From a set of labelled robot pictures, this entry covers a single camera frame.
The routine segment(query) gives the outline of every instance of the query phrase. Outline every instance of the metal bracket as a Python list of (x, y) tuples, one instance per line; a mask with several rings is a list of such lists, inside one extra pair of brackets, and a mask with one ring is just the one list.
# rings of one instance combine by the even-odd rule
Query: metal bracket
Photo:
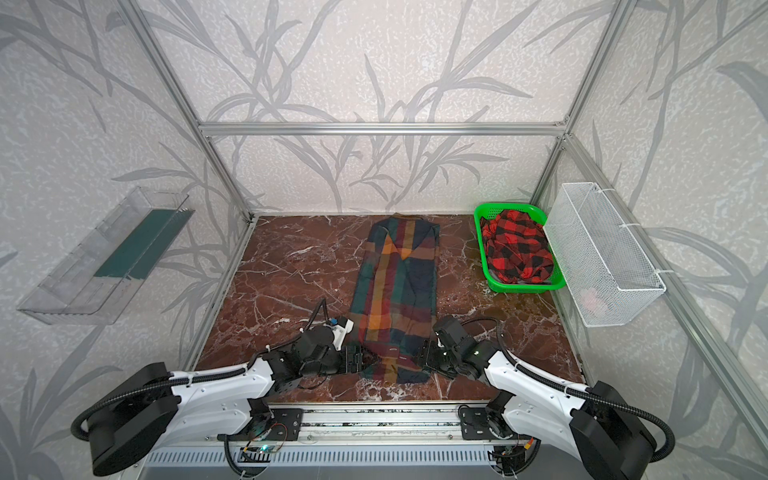
[(458, 411), (458, 420), (462, 424), (462, 438), (464, 440), (496, 440), (498, 437), (491, 433), (491, 425), (488, 423), (488, 414), (485, 407), (473, 409), (461, 407)]

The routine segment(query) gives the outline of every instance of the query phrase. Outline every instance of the metal base plate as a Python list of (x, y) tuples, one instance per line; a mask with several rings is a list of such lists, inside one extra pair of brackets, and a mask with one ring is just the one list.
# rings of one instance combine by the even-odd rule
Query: metal base plate
[(488, 424), (488, 414), (485, 413), (485, 407), (476, 409), (461, 407), (458, 411), (458, 420), (462, 425), (462, 438), (464, 440), (497, 439), (491, 433), (491, 426)]
[[(262, 440), (272, 442), (295, 442), (298, 440), (301, 417), (304, 411), (302, 409), (272, 409), (272, 413), (275, 415), (275, 423), (269, 435)], [(277, 424), (285, 425), (286, 428), (284, 429)]]

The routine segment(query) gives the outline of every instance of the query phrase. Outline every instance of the green plastic basket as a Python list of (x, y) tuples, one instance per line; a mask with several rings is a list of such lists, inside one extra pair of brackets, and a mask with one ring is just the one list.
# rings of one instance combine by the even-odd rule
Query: green plastic basket
[(478, 243), (480, 245), (480, 258), (482, 259), (482, 272), (488, 281), (488, 286), (494, 292), (500, 293), (541, 293), (546, 290), (559, 290), (565, 286), (565, 278), (560, 271), (558, 261), (552, 255), (554, 271), (549, 277), (551, 283), (502, 283), (494, 279), (488, 272), (488, 261), (485, 259), (485, 247), (482, 244), (482, 230), (480, 219), (493, 220), (502, 210), (518, 210), (531, 216), (531, 219), (544, 225), (547, 223), (547, 214), (530, 204), (482, 204), (475, 208), (475, 228), (478, 231)]

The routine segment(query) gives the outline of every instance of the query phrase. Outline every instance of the vent grille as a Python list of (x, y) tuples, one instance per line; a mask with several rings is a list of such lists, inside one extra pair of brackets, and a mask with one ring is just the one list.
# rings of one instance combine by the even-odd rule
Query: vent grille
[[(260, 454), (260, 459), (268, 461), (273, 467), (490, 465), (487, 453), (490, 448), (485, 445), (287, 446), (277, 453)], [(166, 447), (149, 454), (145, 466), (227, 466), (227, 460), (220, 446)]]

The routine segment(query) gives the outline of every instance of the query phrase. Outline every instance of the red and black plaid shirt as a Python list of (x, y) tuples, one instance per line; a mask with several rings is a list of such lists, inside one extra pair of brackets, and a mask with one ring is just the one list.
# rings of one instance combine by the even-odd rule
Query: red and black plaid shirt
[(503, 210), (493, 220), (480, 220), (488, 270), (504, 283), (542, 283), (554, 263), (544, 229), (517, 210)]

